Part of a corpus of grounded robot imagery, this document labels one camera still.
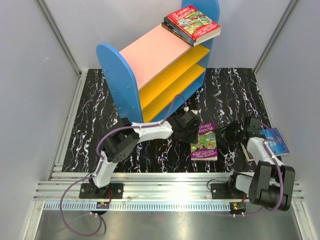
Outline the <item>purple 117-Storey Treehouse book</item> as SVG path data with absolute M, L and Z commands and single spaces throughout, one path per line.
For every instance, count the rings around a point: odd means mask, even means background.
M 216 161 L 218 159 L 215 130 L 214 122 L 201 123 L 199 125 L 197 143 L 190 144 L 191 160 Z

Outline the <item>black blue Treehouse book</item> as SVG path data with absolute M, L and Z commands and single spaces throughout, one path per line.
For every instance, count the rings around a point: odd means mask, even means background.
M 183 40 L 184 42 L 186 42 L 187 44 L 189 44 L 190 46 L 193 46 L 193 44 L 188 41 L 187 39 L 183 38 L 179 33 L 177 33 L 169 24 L 167 24 L 166 22 L 162 22 L 161 26 L 163 28 L 165 28 L 167 31 L 169 31 L 170 33 L 172 33 L 173 35 L 175 35 L 176 37 L 178 37 L 179 39 Z

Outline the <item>red 13-Storey Treehouse book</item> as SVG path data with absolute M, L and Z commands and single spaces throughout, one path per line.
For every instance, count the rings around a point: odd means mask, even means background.
M 221 33 L 221 26 L 193 5 L 168 14 L 167 19 L 197 44 Z

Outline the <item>Nineteen Eighty-Four book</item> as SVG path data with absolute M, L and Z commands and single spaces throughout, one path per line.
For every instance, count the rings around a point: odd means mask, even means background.
M 183 32 L 179 27 L 177 27 L 173 22 L 171 22 L 171 21 L 168 19 L 167 16 L 165 16 L 165 17 L 163 18 L 163 20 L 164 20 L 164 22 L 165 22 L 168 26 L 170 26 L 175 32 L 177 32 L 177 33 L 180 34 L 180 35 L 183 35 L 183 34 L 184 34 L 184 32 Z

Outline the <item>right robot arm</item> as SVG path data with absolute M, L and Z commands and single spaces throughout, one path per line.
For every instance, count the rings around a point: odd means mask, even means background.
M 247 116 L 244 123 L 234 121 L 222 129 L 227 144 L 243 144 L 256 162 L 252 176 L 233 173 L 225 184 L 226 192 L 233 199 L 248 195 L 249 202 L 268 210 L 289 210 L 296 172 L 282 163 L 275 155 L 267 138 L 261 133 L 261 121 Z

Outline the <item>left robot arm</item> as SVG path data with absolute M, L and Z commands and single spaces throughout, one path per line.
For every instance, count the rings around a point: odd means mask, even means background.
M 199 126 L 197 110 L 149 123 L 136 123 L 122 118 L 96 147 L 100 159 L 89 180 L 90 193 L 97 199 L 107 195 L 117 164 L 127 159 L 137 144 L 157 139 L 196 143 Z

